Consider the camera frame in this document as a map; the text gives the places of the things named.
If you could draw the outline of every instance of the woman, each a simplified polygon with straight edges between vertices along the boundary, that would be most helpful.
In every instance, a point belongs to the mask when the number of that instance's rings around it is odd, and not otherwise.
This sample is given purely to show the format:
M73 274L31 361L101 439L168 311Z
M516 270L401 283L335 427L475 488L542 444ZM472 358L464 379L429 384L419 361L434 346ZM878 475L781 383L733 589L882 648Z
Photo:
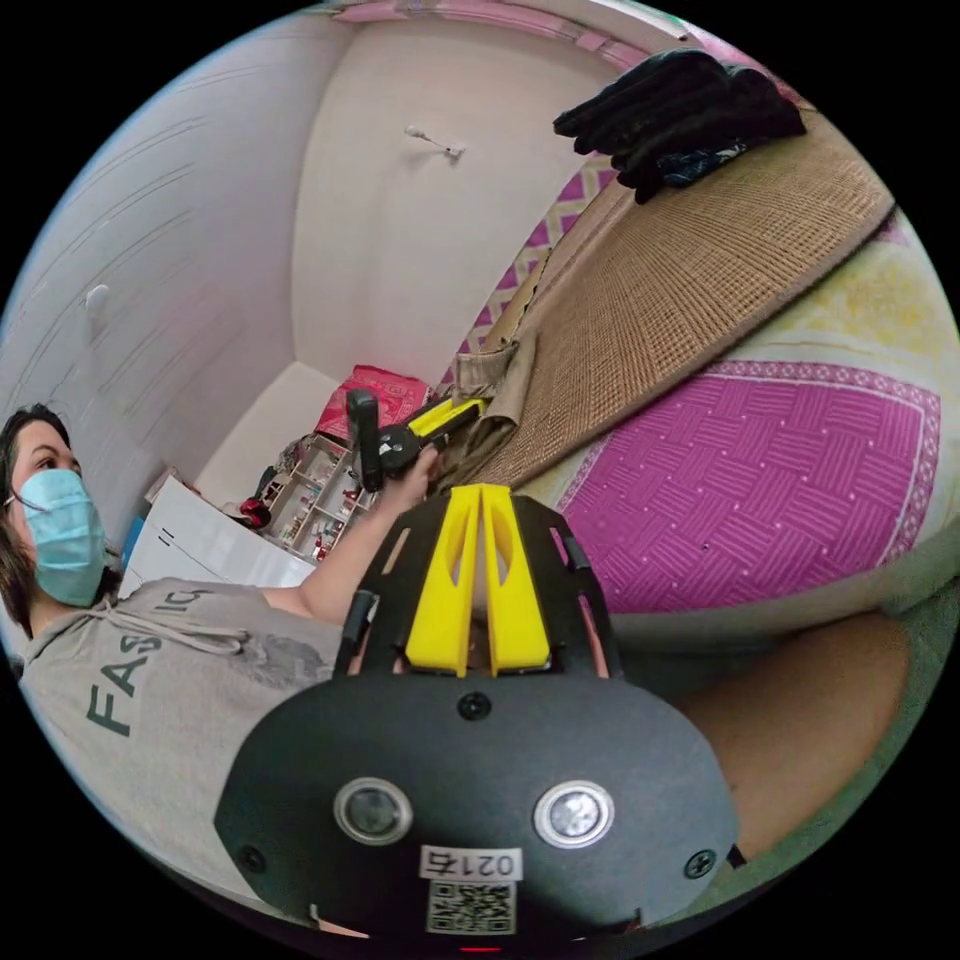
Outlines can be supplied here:
M155 858L252 902L212 826L230 765L261 717L329 678L336 625L394 521L423 499L434 459L391 484L299 587L162 580L114 603L118 575L63 424L42 406L7 422L0 591L30 637L21 689L93 802ZM902 626L866 614L677 703L717 755L748 860L866 762L908 665Z
M147 853L235 899L249 887L212 818L257 721L328 679L354 590L396 518L423 499L425 451L299 586L161 580L116 602L120 575L81 465L44 406L0 432L0 593L29 638L20 689L61 759Z

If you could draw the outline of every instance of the qr code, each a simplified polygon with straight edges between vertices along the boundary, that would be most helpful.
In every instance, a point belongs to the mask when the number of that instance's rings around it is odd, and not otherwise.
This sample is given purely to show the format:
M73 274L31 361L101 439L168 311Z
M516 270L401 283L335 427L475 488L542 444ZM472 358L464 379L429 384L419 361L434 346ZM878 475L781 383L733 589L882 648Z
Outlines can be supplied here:
M430 882L427 933L510 936L516 928L515 883Z

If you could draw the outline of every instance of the number label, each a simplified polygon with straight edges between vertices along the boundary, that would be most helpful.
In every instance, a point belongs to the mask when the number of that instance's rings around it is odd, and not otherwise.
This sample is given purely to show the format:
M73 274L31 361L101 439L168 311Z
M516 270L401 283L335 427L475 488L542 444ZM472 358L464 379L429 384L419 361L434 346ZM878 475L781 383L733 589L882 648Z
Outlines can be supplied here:
M456 883L517 883L523 879L523 850L420 848L420 878Z

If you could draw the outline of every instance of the label sticker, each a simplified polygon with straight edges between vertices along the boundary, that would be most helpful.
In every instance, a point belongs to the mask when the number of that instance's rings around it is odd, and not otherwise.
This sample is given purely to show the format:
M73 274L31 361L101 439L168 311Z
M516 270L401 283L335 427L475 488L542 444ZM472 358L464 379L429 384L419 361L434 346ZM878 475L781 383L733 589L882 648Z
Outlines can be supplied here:
M517 883L523 879L523 850L420 848L420 879L450 883Z
M516 883L430 881L427 933L512 936L516 932Z

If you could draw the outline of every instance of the dark blanket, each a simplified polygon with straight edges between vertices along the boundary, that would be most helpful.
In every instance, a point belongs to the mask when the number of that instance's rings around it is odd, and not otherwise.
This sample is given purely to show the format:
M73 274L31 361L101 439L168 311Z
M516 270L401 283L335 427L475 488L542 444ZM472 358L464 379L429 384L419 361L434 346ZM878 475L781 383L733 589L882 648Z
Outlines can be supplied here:
M554 131L575 138L577 153L612 157L617 179L646 203L665 177L689 185L746 150L806 129L759 70L725 66L702 50L669 50L561 114Z

